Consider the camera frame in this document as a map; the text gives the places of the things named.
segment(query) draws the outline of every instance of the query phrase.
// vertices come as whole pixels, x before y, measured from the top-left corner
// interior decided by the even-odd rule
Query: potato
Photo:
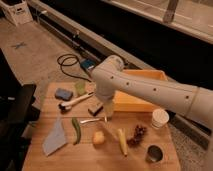
[[[92,143],[94,145],[103,144],[105,142],[105,136],[102,131],[97,131],[93,134]]]

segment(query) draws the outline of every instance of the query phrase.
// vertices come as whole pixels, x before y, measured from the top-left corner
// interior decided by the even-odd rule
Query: small yellow object
[[[102,131],[97,131],[93,134],[92,143],[94,145],[103,144],[105,142],[105,136]]]
[[[117,132],[118,132],[118,138],[119,138],[122,153],[126,157],[127,153],[128,153],[128,149],[127,149],[127,143],[126,143],[125,130],[124,129],[118,129]]]

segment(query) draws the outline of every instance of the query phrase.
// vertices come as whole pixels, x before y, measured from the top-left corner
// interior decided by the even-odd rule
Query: floor
[[[62,54],[76,52],[36,22],[15,27],[0,18],[0,40],[0,48],[20,82],[37,84],[36,107],[41,108],[49,82],[75,80],[61,73],[56,60]],[[85,76],[78,65],[67,71]],[[182,170],[201,170],[205,150],[173,124],[169,127]]]

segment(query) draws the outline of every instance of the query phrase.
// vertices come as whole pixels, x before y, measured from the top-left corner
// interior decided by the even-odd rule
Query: black cable
[[[65,64],[65,62],[67,60],[70,60],[70,59],[75,59],[75,61],[71,64]],[[80,65],[80,61],[77,57],[77,55],[74,55],[74,54],[64,54],[64,55],[61,55],[58,57],[57,59],[57,63],[60,65],[60,70],[62,73],[64,73],[65,75],[69,76],[69,77],[73,77],[73,78],[79,78],[79,79],[82,79],[82,80],[86,80],[88,82],[91,82],[91,80],[87,79],[87,78],[84,78],[84,77],[80,77],[80,76],[76,76],[76,75],[71,75],[67,72],[65,72],[65,70],[63,69],[63,67],[71,67],[77,63],[79,63]]]

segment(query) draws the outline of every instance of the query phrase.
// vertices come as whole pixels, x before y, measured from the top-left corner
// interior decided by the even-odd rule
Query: cardboard box
[[[16,26],[33,21],[27,2],[25,1],[15,5],[8,5],[0,0],[0,7],[5,17]]]
[[[165,73],[160,70],[124,70],[124,72],[134,76],[143,76],[152,79],[167,81]],[[154,109],[157,108],[160,107],[140,98],[128,95],[120,91],[116,91],[114,97],[114,111],[152,112]]]

